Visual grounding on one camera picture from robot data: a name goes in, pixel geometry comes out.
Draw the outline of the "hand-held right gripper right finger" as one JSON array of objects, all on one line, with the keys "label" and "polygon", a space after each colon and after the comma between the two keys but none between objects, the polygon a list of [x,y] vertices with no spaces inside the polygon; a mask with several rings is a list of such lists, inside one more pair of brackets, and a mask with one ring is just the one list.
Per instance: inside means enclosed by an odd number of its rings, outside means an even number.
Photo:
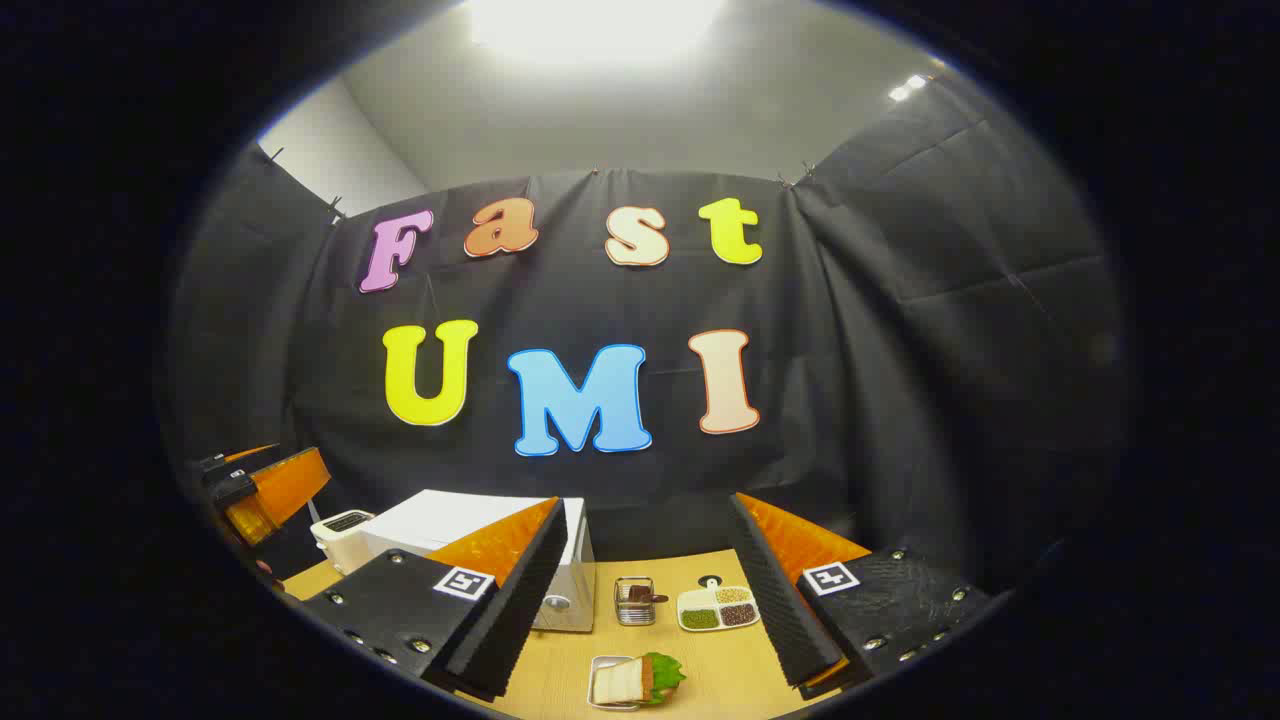
[{"label": "hand-held right gripper right finger", "polygon": [[868,550],[745,493],[728,505],[730,543],[782,674],[805,698],[916,664],[992,601],[913,550]]}]

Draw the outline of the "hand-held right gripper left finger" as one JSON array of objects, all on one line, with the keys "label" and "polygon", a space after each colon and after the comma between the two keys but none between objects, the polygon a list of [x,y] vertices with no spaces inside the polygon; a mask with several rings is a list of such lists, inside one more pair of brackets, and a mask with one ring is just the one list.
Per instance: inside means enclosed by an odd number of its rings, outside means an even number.
[{"label": "hand-held right gripper left finger", "polygon": [[568,541],[550,497],[430,553],[390,548],[301,609],[404,678],[485,701],[503,696]]}]

